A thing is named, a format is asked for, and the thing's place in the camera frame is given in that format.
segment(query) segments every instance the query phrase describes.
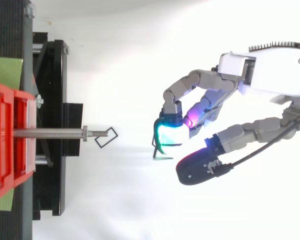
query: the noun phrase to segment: black metal frame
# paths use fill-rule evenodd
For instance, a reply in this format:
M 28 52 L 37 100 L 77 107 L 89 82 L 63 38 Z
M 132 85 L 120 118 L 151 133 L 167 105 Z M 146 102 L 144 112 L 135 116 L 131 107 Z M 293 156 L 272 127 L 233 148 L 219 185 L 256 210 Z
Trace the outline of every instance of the black metal frame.
M 33 53 L 33 73 L 44 104 L 38 109 L 37 127 L 81 128 L 83 104 L 67 103 L 67 47 L 62 40 L 46 41 L 39 54 Z M 36 153 L 51 159 L 51 164 L 37 165 L 33 175 L 33 220 L 40 220 L 40 211 L 52 210 L 60 216 L 65 210 L 66 157 L 79 156 L 80 139 L 41 139 L 37 141 Z

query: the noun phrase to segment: black wire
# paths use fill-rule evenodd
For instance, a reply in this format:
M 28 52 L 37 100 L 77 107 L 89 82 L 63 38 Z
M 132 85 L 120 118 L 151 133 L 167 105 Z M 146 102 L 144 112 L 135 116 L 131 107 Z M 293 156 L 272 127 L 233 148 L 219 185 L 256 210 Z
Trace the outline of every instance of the black wire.
M 235 161 L 234 163 L 231 163 L 232 167 L 242 164 L 243 162 L 249 160 L 250 158 L 254 157 L 255 155 L 257 155 L 257 154 L 261 153 L 262 151 L 266 150 L 267 148 L 271 147 L 273 144 L 277 143 L 279 140 L 281 140 L 284 136 L 286 136 L 292 130 L 297 128 L 299 125 L 300 125 L 300 120 L 296 121 L 293 125 L 288 127 L 286 130 L 284 130 L 282 133 L 280 133 L 278 136 L 276 136 L 274 139 L 272 139 L 266 145 L 260 147 L 259 149 L 250 153 L 249 155 L 245 156 L 244 158 L 241 158 L 240 160 Z

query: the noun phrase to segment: green light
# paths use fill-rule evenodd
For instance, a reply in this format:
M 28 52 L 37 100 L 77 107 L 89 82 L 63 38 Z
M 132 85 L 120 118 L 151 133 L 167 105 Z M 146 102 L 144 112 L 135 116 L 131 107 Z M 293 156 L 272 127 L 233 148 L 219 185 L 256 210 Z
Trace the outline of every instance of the green light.
M 189 139 L 189 128 L 185 124 L 177 127 L 160 125 L 157 131 L 161 146 L 183 144 Z

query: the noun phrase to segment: red container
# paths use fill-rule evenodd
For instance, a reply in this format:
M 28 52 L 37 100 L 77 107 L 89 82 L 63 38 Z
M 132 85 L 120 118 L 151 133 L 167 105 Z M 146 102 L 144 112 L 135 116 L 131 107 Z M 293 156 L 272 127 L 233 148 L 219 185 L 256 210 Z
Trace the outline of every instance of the red container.
M 0 198 L 15 186 L 14 91 L 0 84 Z
M 14 128 L 35 128 L 33 95 L 0 84 L 0 198 L 26 181 L 35 170 L 36 140 L 15 138 Z

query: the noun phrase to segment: robotic hand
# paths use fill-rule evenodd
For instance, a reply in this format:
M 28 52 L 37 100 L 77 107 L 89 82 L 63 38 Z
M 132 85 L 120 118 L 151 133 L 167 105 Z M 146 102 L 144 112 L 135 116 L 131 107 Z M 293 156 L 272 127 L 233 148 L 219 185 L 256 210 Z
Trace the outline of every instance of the robotic hand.
M 206 92 L 200 102 L 183 117 L 180 99 L 196 87 Z M 300 43 L 273 42 L 252 46 L 248 53 L 225 53 L 211 71 L 194 70 L 163 93 L 164 104 L 154 122 L 155 152 L 165 154 L 162 146 L 178 146 L 180 134 L 195 136 L 207 121 L 215 121 L 223 103 L 236 90 L 279 95 L 278 104 L 290 102 L 282 118 L 270 117 L 253 123 L 236 124 L 205 140 L 206 147 L 176 166 L 179 181 L 195 185 L 228 173 L 281 139 L 291 139 L 300 130 Z M 170 134 L 161 132 L 170 129 Z M 222 164 L 219 155 L 244 148 L 248 143 L 267 143 L 248 156 Z

